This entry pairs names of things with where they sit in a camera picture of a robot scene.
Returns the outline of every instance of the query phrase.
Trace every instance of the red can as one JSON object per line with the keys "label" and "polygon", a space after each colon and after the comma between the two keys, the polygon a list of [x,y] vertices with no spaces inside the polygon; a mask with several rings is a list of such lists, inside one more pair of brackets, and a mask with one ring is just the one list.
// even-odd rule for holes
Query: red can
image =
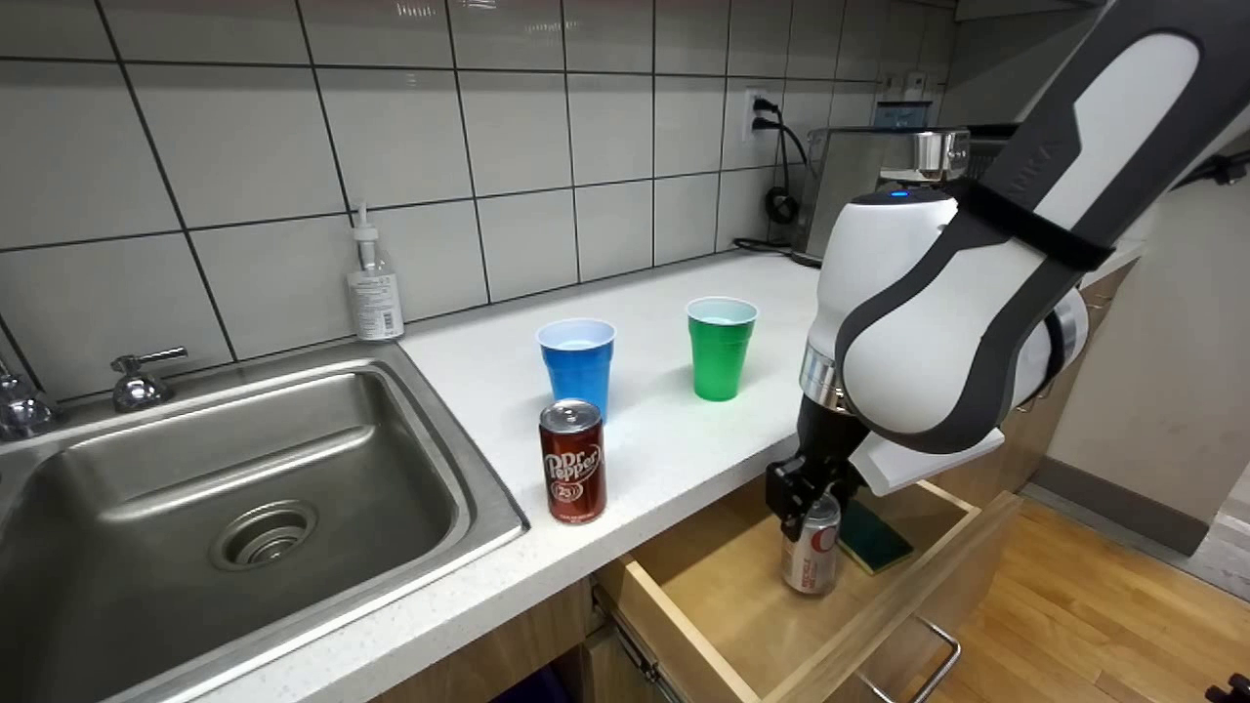
{"label": "red can", "polygon": [[591,401],[562,397],[537,419],[547,509],[558,522],[591,522],[606,509],[603,414]]}

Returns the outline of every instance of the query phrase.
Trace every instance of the soda can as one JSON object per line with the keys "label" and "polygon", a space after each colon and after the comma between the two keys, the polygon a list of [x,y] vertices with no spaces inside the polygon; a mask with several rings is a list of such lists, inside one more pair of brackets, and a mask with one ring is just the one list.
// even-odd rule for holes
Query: soda can
{"label": "soda can", "polygon": [[797,537],[791,542],[782,537],[782,581],[791,592],[816,597],[816,592],[832,591],[836,567],[841,567],[841,555],[836,555],[841,522],[845,522],[841,505],[836,505],[836,494],[823,490],[807,509]]}
{"label": "soda can", "polygon": [[591,522],[606,509],[603,414],[558,397],[537,419],[547,509],[558,522]]}

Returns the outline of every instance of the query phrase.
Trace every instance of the white countertop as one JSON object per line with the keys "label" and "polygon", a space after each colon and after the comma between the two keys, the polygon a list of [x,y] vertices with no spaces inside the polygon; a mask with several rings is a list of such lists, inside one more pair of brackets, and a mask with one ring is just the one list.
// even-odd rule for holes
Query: white countertop
{"label": "white countertop", "polygon": [[[759,304],[735,401],[698,401],[686,382],[683,299],[705,292]],[[531,525],[204,699],[369,699],[746,483],[765,462],[790,453],[813,313],[816,269],[769,252],[715,256],[414,329],[402,338],[406,354],[492,462]],[[609,501],[582,525],[554,522],[543,501],[547,372],[534,330],[554,316],[597,316],[618,330],[606,421]]]}

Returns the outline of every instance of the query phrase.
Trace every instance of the sink drain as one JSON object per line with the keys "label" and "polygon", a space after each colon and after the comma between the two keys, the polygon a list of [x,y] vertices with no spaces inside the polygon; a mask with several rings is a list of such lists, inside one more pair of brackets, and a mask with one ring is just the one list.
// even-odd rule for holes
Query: sink drain
{"label": "sink drain", "polygon": [[230,520],[216,542],[216,561],[254,571],[295,555],[317,531],[317,512],[295,501],[270,501]]}

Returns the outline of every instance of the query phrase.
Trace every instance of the open drawer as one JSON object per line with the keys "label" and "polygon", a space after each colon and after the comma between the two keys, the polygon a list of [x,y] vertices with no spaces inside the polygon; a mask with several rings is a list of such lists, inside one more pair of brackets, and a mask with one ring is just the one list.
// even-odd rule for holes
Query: open drawer
{"label": "open drawer", "polygon": [[915,549],[884,571],[845,559],[823,597],[782,585],[782,525],[760,483],[750,483],[613,561],[603,575],[606,600],[683,699],[807,703],[869,699],[869,688],[915,691],[915,679],[927,679],[915,671],[919,658],[941,666],[955,648],[935,641],[919,652],[902,632],[919,619],[955,630],[980,600],[1017,501],[978,512],[931,483],[859,501]]}

